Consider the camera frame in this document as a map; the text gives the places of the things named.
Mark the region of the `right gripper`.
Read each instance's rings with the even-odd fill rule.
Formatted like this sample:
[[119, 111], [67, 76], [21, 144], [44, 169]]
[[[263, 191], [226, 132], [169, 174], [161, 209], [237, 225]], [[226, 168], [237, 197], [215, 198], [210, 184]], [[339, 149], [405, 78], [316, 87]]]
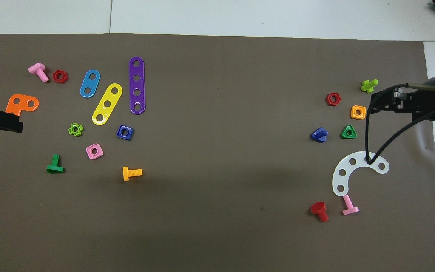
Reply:
[[435, 91], [417, 90], [404, 93], [402, 87], [390, 87], [371, 96], [372, 114], [379, 112], [412, 113], [415, 121], [435, 111]]

